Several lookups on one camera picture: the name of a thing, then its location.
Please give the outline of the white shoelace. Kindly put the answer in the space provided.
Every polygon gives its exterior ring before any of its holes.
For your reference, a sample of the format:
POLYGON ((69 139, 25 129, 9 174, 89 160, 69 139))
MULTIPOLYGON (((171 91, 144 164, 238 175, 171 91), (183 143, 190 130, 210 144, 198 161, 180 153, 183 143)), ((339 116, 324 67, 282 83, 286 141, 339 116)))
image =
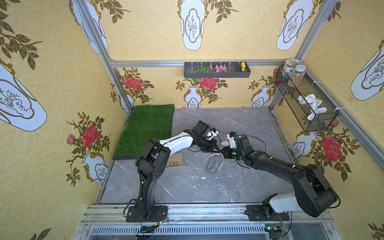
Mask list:
POLYGON ((207 164, 206 165, 206 171, 209 174, 214 174, 223 165, 224 156, 223 156, 223 154, 220 154, 220 153, 214 153, 214 154, 209 155, 204 160, 204 162, 207 164))

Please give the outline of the grey canvas sneaker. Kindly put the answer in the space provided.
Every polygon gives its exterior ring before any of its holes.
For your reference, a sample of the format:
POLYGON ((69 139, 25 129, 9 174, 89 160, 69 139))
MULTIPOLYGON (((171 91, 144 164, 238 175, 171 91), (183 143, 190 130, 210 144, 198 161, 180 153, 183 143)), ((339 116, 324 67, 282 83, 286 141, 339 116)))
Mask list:
POLYGON ((206 166, 206 172, 209 175, 216 174, 217 171, 224 164, 225 157, 223 155, 223 149, 229 146, 230 142, 228 140, 221 141, 219 146, 219 152, 213 153, 206 158, 206 160, 208 161, 208 164, 206 166))

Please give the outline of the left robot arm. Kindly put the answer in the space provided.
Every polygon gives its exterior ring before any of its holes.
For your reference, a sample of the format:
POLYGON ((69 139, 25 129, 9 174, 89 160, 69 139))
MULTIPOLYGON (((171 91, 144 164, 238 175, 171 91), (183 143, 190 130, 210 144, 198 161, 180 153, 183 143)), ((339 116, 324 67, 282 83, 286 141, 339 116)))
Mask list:
POLYGON ((163 175, 170 156, 193 146, 204 153, 219 153, 215 139, 218 135, 216 128, 199 121, 193 129, 184 130, 169 139, 150 139, 136 160, 140 180, 139 195, 132 199, 123 211, 126 222, 162 221, 168 213, 168 207, 156 205, 155 190, 157 180, 163 175))

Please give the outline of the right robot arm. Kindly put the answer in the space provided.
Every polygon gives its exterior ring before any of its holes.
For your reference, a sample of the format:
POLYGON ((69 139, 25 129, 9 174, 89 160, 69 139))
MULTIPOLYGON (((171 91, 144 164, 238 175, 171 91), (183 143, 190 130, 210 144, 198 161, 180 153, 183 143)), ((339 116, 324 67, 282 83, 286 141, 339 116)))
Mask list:
POLYGON ((227 139, 230 145, 221 150, 225 159, 243 161, 248 168, 270 173, 293 186, 293 193, 273 194, 263 201, 267 213, 304 212, 317 218, 334 203, 341 204, 318 166, 295 165, 254 150, 246 135, 231 132, 227 139))

